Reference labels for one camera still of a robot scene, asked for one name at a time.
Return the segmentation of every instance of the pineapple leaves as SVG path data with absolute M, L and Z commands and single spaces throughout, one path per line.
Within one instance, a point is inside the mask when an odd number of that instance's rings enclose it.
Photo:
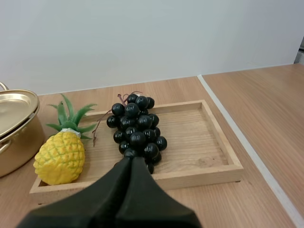
M 65 121 L 62 123 L 62 128 L 71 128 L 78 132 L 77 125 L 71 121 Z
M 55 104 L 49 104 L 48 106 L 52 106 L 53 108 L 58 109 L 58 105 Z
M 79 127 L 78 132 L 81 134 L 85 133 L 85 132 L 89 132 L 89 131 L 93 130 L 95 128 L 95 126 L 96 126 L 96 124 L 90 125 L 88 127 Z
M 53 123 L 46 124 L 46 126 L 52 127 L 52 128 L 54 128 L 55 130 L 57 130 L 59 132 L 62 130 L 61 126 L 53 124 Z
M 57 111 L 59 124 L 62 125 L 63 122 L 67 121 L 67 114 L 62 101 L 59 103 Z
M 84 107 L 82 107 L 73 117 L 72 122 L 74 122 L 77 126 L 81 120 L 81 118 L 88 112 L 88 111 L 92 111 L 93 109 L 90 108 L 92 106 L 94 106 L 96 104 L 88 104 Z
M 80 138 L 81 138 L 81 139 L 92 139 L 92 138 L 87 137 L 87 136 L 85 136 L 85 135 L 82 135 Z
M 74 110 L 73 110 L 73 105 L 72 103 L 70 102 L 70 100 L 63 94 L 61 94 L 66 102 L 66 105 L 67 105 L 67 109 L 68 109 L 68 113 L 69 113 L 69 118 L 68 120 L 71 121 L 74 117 Z

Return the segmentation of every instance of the white strip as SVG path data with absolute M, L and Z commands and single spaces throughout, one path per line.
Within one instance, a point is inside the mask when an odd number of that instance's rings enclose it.
M 224 108 L 222 103 L 219 101 L 219 99 L 215 96 L 211 88 L 208 86 L 202 75 L 198 76 L 198 79 L 202 83 L 205 90 L 208 92 L 209 96 L 215 103 L 215 105 L 218 107 L 220 112 L 223 114 L 224 118 L 226 119 L 227 123 L 233 130 L 234 134 L 237 136 L 238 140 L 241 142 L 243 147 L 245 148 L 246 152 L 258 168 L 258 170 L 261 172 L 262 176 L 264 177 L 265 181 L 277 197 L 277 199 L 282 204 L 283 208 L 287 212 L 290 219 L 293 221 L 294 225 L 297 228 L 304 228 L 304 219 L 301 216 L 301 214 L 298 212 L 298 210 L 295 208 L 293 203 L 290 201 L 289 197 L 286 195 L 286 193 L 283 191 L 281 186 L 278 184 L 276 179 L 273 177 L 273 175 L 270 173 L 268 168 L 265 166 L 265 164 L 262 162 L 260 157 L 258 156 L 257 152 L 253 147 L 250 145 L 246 137 L 243 135 L 237 124 L 233 121 L 227 110 Z

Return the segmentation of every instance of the plastic fruit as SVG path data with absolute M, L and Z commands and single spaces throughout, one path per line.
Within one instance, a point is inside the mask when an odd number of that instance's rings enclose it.
M 129 103 L 125 107 L 125 115 L 128 117 L 137 117 L 138 113 L 139 107 L 137 106 L 137 104 Z
M 133 146 L 141 146 L 146 142 L 146 136 L 142 132 L 135 132 L 130 137 L 130 144 Z
M 157 137 L 157 138 L 160 137 L 160 135 L 161 135 L 160 129 L 159 129 L 158 127 L 154 127 L 154 128 L 152 128 L 152 129 L 154 130 L 154 132 L 155 132 L 155 134 L 156 134 L 156 137 Z
M 140 130 L 148 129 L 152 126 L 152 120 L 147 115 L 141 115 L 137 119 L 137 125 Z
M 148 107 L 149 101 L 145 96 L 139 96 L 136 98 L 135 103 L 139 107 L 140 110 L 144 110 Z
M 138 98 L 138 95 L 136 94 L 130 94 L 127 98 L 127 102 L 129 103 L 135 103 L 136 98 Z
M 152 130 L 152 129 L 143 130 L 142 133 L 146 136 L 146 140 L 147 140 L 147 142 L 149 142 L 149 143 L 154 142 L 155 139 L 157 138 L 157 137 L 156 137 L 155 131 Z
M 148 115 L 148 114 L 149 114 L 149 112 L 148 112 L 147 109 L 145 109 L 145 110 L 140 110 L 139 113 L 138 113 L 138 115 Z
M 122 141 L 125 140 L 125 135 L 122 131 L 117 130 L 114 135 L 113 135 L 114 141 L 116 143 L 121 143 Z
M 150 174 L 154 173 L 154 165 L 152 163 L 147 164 L 147 169 L 149 170 Z
M 112 113 L 114 115 L 123 115 L 124 114 L 124 106 L 121 103 L 116 103 L 112 106 Z
M 159 149 L 156 144 L 148 143 L 144 148 L 144 157 L 148 160 L 155 158 L 159 154 Z
M 148 107 L 147 107 L 147 109 L 153 108 L 154 104 L 155 104 L 154 99 L 152 97 L 147 97 L 147 99 L 148 99 Z
M 136 120 L 129 118 L 129 117 L 123 117 L 120 119 L 120 127 L 125 131 L 128 127 L 132 127 L 136 125 Z
M 125 158 L 126 157 L 128 157 L 128 158 L 134 158 L 134 157 L 138 156 L 137 151 L 134 150 L 134 149 L 132 149 L 132 148 L 126 149 L 123 155 L 124 155 Z
M 95 104 L 88 104 L 74 114 L 71 102 L 64 95 L 62 96 L 69 110 L 69 116 L 66 114 L 63 102 L 59 105 L 51 105 L 57 109 L 59 125 L 47 124 L 47 126 L 59 132 L 41 146 L 34 162 L 35 173 L 49 185 L 70 183 L 78 178 L 85 163 L 85 149 L 80 139 L 90 139 L 83 133 L 92 131 L 95 127 L 95 124 L 78 127 L 81 118 L 88 111 L 93 110 L 91 107 Z
M 162 156 L 161 155 L 162 155 L 161 153 L 158 153 L 158 155 L 151 160 L 151 163 L 153 165 L 157 165 L 162 160 Z
M 135 132 L 137 132 L 137 128 L 136 127 L 128 127 L 126 130 L 125 130 L 125 136 L 126 138 L 129 140 L 131 135 Z
M 155 144 L 157 145 L 158 149 L 160 149 L 160 151 L 163 151 L 167 148 L 167 140 L 163 136 L 158 137 L 155 141 Z
M 119 125 L 119 118 L 115 115 L 111 115 L 106 120 L 106 125 L 110 128 L 116 128 Z
M 149 114 L 149 117 L 152 120 L 152 127 L 156 127 L 158 125 L 159 121 L 160 121 L 158 116 L 155 115 L 155 114 Z
M 124 154 L 124 152 L 126 151 L 126 149 L 130 148 L 131 145 L 127 142 L 127 141 L 122 141 L 120 144 L 119 144 L 119 152 L 121 154 Z

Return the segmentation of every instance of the grape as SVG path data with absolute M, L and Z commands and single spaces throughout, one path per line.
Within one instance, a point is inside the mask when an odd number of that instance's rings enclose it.
M 161 153 L 158 153 L 158 155 L 151 160 L 151 163 L 153 165 L 157 165 L 162 160 L 162 156 L 161 155 L 162 155 Z
M 167 148 L 167 140 L 163 136 L 158 137 L 155 141 L 155 144 L 157 145 L 158 149 L 160 149 L 160 151 L 163 151 Z
M 113 135 L 114 141 L 116 143 L 120 143 L 125 140 L 125 135 L 122 131 L 117 130 Z
M 135 103 L 140 110 L 145 110 L 148 107 L 149 101 L 145 96 L 139 96 L 136 98 Z
M 144 156 L 148 160 L 155 158 L 159 152 L 160 151 L 157 145 L 154 143 L 148 143 L 148 145 L 144 148 Z
M 106 120 L 106 125 L 110 128 L 116 128 L 119 125 L 119 118 L 115 115 L 111 115 Z
M 126 149 L 130 148 L 131 145 L 127 142 L 127 141 L 122 141 L 120 144 L 119 144 L 119 152 L 121 154 L 124 154 L 124 152 L 126 151 Z
M 152 127 L 156 127 L 158 125 L 159 121 L 160 121 L 158 116 L 155 115 L 155 114 L 149 114 L 149 117 L 152 120 Z
M 133 146 L 141 146 L 146 142 L 146 136 L 142 132 L 135 132 L 130 137 L 130 144 Z
M 128 117 L 136 117 L 138 113 L 139 113 L 139 107 L 137 106 L 137 104 L 129 103 L 125 107 L 125 115 Z
M 147 99 L 148 99 L 148 103 L 149 103 L 147 109 L 153 108 L 154 103 L 155 103 L 154 99 L 152 97 L 147 97 Z
M 138 153 L 136 150 L 132 149 L 132 148 L 128 148 L 125 150 L 125 152 L 123 153 L 125 158 L 134 158 L 138 156 Z
M 112 106 L 112 113 L 114 115 L 123 115 L 124 114 L 124 106 L 121 103 L 116 103 Z
M 140 130 L 148 129 L 152 125 L 152 120 L 147 115 L 141 115 L 138 117 L 137 125 Z
M 157 137 L 157 138 L 160 137 L 160 135 L 161 135 L 160 129 L 159 129 L 158 127 L 155 127 L 155 128 L 152 128 L 152 129 L 154 130 L 154 132 L 155 132 L 155 134 L 156 134 L 156 137 Z
M 126 138 L 129 140 L 130 139 L 130 136 L 137 132 L 137 128 L 136 127 L 128 127 L 126 130 L 125 130 L 125 135 L 126 135 Z
M 136 125 L 136 120 L 124 116 L 120 119 L 120 127 L 125 131 L 128 127 L 132 127 Z
M 152 129 L 146 129 L 146 130 L 143 130 L 142 132 L 145 136 L 146 136 L 146 140 L 149 142 L 149 143 L 152 143 L 156 140 L 156 133 L 154 130 Z
M 127 98 L 127 102 L 129 103 L 135 103 L 136 98 L 138 98 L 138 95 L 136 94 L 130 94 Z
M 154 165 L 152 163 L 147 164 L 147 169 L 149 170 L 150 174 L 154 173 Z
M 143 110 L 143 111 L 139 111 L 138 115 L 148 115 L 149 112 L 147 109 Z

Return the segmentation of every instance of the pineapple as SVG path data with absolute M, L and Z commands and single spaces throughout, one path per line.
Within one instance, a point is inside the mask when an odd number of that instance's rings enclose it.
M 35 173 L 47 184 L 65 184 L 77 179 L 85 162 L 85 149 L 81 139 L 90 139 L 83 133 L 94 129 L 96 124 L 78 127 L 81 118 L 93 110 L 95 104 L 88 104 L 74 114 L 71 102 L 62 95 L 68 111 L 67 116 L 63 102 L 50 104 L 57 109 L 59 125 L 47 124 L 59 131 L 43 144 L 35 156 Z

